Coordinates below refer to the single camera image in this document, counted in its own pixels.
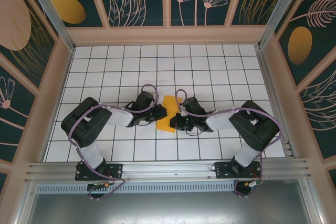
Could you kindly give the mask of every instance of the ventilated metal strip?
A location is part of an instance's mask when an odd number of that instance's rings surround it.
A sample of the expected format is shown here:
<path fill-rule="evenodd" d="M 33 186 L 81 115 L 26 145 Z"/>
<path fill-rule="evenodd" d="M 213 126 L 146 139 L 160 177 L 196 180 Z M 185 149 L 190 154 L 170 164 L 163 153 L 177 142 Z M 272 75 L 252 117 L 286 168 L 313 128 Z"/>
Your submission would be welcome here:
<path fill-rule="evenodd" d="M 87 194 L 88 184 L 41 184 L 36 194 Z M 101 188 L 92 193 L 108 193 L 115 186 Z M 128 183 L 120 187 L 115 193 L 192 193 L 209 191 L 233 191 L 234 182 L 194 182 L 194 183 Z"/>

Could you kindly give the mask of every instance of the yellow block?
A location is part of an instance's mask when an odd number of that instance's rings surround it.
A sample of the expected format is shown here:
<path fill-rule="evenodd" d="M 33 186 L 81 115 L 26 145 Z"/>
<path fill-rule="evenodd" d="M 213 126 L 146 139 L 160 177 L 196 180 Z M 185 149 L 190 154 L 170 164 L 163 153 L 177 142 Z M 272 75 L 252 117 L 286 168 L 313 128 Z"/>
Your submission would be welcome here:
<path fill-rule="evenodd" d="M 178 97 L 178 102 L 182 102 L 182 98 Z M 156 123 L 156 129 L 160 131 L 175 132 L 174 128 L 171 128 L 170 119 L 176 116 L 176 113 L 179 112 L 175 97 L 171 95 L 165 95 L 163 98 L 162 107 L 166 108 L 167 116 L 161 120 L 158 120 Z"/>

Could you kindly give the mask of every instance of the black mounting plate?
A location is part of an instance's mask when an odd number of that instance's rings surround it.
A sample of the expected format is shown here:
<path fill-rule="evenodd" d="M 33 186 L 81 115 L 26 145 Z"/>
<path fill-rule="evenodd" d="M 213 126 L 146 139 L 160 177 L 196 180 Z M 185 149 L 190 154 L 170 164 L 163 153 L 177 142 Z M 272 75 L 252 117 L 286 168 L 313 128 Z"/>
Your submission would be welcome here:
<path fill-rule="evenodd" d="M 252 169 L 255 174 L 260 177 L 260 163 L 259 161 L 253 161 L 248 168 L 242 174 L 238 175 L 231 169 L 231 162 L 216 162 L 214 164 L 216 173 L 216 178 L 253 178 Z"/>
<path fill-rule="evenodd" d="M 113 178 L 121 178 L 122 175 L 122 164 L 106 164 L 104 175 L 110 176 L 110 173 Z M 107 180 L 102 178 L 93 172 L 90 171 L 89 168 L 86 167 L 85 164 L 78 164 L 75 181 L 94 181 L 94 180 Z"/>

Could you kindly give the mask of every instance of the yellow oval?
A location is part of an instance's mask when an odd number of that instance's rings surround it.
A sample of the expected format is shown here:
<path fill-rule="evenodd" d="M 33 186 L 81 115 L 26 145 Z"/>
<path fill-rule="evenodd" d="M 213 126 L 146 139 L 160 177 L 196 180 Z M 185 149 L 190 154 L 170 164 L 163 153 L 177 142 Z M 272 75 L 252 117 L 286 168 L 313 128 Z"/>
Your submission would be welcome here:
<path fill-rule="evenodd" d="M 0 45 L 19 51 L 30 38 L 32 22 L 24 0 L 0 0 Z"/>
<path fill-rule="evenodd" d="M 295 65 L 302 64 L 310 53 L 312 43 L 309 29 L 303 26 L 295 28 L 288 41 L 289 60 Z"/>
<path fill-rule="evenodd" d="M 51 0 L 61 19 L 70 24 L 78 24 L 85 20 L 84 7 L 78 0 Z"/>

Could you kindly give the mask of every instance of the purple cable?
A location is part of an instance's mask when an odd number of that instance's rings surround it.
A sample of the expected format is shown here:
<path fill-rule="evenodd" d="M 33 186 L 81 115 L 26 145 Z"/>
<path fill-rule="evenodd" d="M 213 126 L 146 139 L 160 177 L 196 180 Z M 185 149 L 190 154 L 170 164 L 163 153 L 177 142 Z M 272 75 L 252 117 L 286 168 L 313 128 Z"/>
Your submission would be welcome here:
<path fill-rule="evenodd" d="M 228 112 L 238 112 L 238 111 L 240 111 L 240 110 L 245 110 L 245 111 L 250 111 L 250 112 L 256 112 L 256 113 L 258 113 L 258 114 L 260 114 L 260 115 L 263 115 L 263 116 L 265 116 L 265 117 L 271 119 L 271 120 L 278 126 L 278 128 L 279 128 L 279 132 L 280 132 L 280 133 L 279 133 L 279 136 L 278 136 L 275 140 L 273 140 L 272 142 L 270 142 L 270 143 L 266 146 L 266 148 L 269 147 L 269 146 L 271 146 L 272 144 L 276 143 L 277 141 L 279 141 L 279 140 L 283 137 L 283 135 L 284 135 L 281 124 L 280 124 L 280 123 L 279 123 L 273 116 L 271 116 L 271 115 L 269 115 L 269 114 L 267 114 L 267 113 L 265 113 L 265 112 L 263 112 L 263 111 L 256 110 L 256 109 L 250 109 L 250 108 L 233 108 L 233 109 L 229 109 L 229 110 L 221 110 L 221 111 L 214 112 L 214 113 L 211 113 L 211 114 L 206 114 L 206 115 L 198 115 L 198 114 L 190 113 L 190 112 L 186 111 L 186 110 L 183 108 L 183 106 L 181 106 L 180 103 L 179 103 L 179 100 L 178 100 L 178 98 L 177 98 L 177 94 L 178 94 L 180 91 L 183 92 L 183 93 L 185 94 L 185 100 L 187 99 L 187 92 L 186 92 L 185 90 L 183 90 L 183 89 L 178 89 L 178 90 L 175 92 L 175 101 L 176 101 L 176 103 L 177 103 L 179 109 L 180 109 L 181 111 L 183 111 L 184 113 L 188 114 L 188 115 L 195 116 L 195 117 L 197 117 L 197 118 L 205 118 L 205 117 L 208 117 L 208 116 L 219 115 L 219 114 L 225 114 L 225 113 L 228 113 Z M 260 156 L 260 178 L 261 178 L 261 177 L 262 177 L 262 171 L 263 171 L 263 159 L 262 159 L 263 157 L 262 157 L 262 152 L 260 152 L 260 153 L 258 154 L 257 157 L 259 157 L 259 156 Z M 237 195 L 237 196 L 244 196 L 242 193 L 240 193 L 240 192 L 238 192 L 238 191 L 236 190 L 236 187 L 237 187 L 238 182 L 239 182 L 238 180 L 235 181 L 235 184 L 234 184 L 234 193 L 235 193 L 235 195 Z"/>
<path fill-rule="evenodd" d="M 95 200 L 99 200 L 99 199 L 104 199 L 104 198 L 107 198 L 109 197 L 110 195 L 112 195 L 116 190 L 119 189 L 119 187 L 121 187 L 124 183 L 125 183 L 125 179 L 123 178 L 113 178 L 113 177 L 109 177 L 109 176 L 106 176 L 104 174 L 101 174 L 99 172 L 97 172 L 95 169 L 93 169 L 89 164 L 88 162 L 84 159 L 83 155 L 81 154 L 81 152 L 79 151 L 79 147 L 78 147 L 78 144 L 76 142 L 73 142 L 71 140 L 71 136 L 72 134 L 74 133 L 74 130 L 75 128 L 78 126 L 78 124 L 89 114 L 91 113 L 93 110 L 95 109 L 98 109 L 98 108 L 114 108 L 116 110 L 124 110 L 124 111 L 127 111 L 127 112 L 130 112 L 130 113 L 143 113 L 143 112 L 146 112 L 148 110 L 150 110 L 151 108 L 153 108 L 155 106 L 155 104 L 158 102 L 159 100 L 159 94 L 158 94 L 158 91 L 156 89 L 155 86 L 151 85 L 151 84 L 146 84 L 144 86 L 142 86 L 141 88 L 141 91 L 143 90 L 144 87 L 153 87 L 154 90 L 155 90 L 155 100 L 154 102 L 152 103 L 152 105 L 150 105 L 147 109 L 144 109 L 144 110 L 141 110 L 141 111 L 132 111 L 132 110 L 128 110 L 128 109 L 125 109 L 125 108 L 120 108 L 120 107 L 117 107 L 117 106 L 113 106 L 113 105 L 107 105 L 107 104 L 99 104 L 99 105 L 96 105 L 96 106 L 93 106 L 91 107 L 88 111 L 86 111 L 77 121 L 76 123 L 74 123 L 73 127 L 71 128 L 70 132 L 69 132 L 69 135 L 68 135 L 68 141 L 70 142 L 70 144 L 72 144 L 73 146 L 75 146 L 76 148 L 76 151 L 78 153 L 78 156 L 80 157 L 80 159 L 82 160 L 82 162 L 90 169 L 90 171 L 92 171 L 94 174 L 102 177 L 102 178 L 106 178 L 107 180 L 113 180 L 113 181 L 122 181 L 122 183 L 120 185 L 118 185 L 115 189 L 113 189 L 111 192 L 109 192 L 108 194 L 104 194 L 102 197 L 100 198 L 93 198 L 92 195 L 91 195 L 91 192 L 92 190 L 94 190 L 96 187 L 93 187 L 90 191 L 89 191 L 89 197 L 90 199 L 95 199 Z"/>

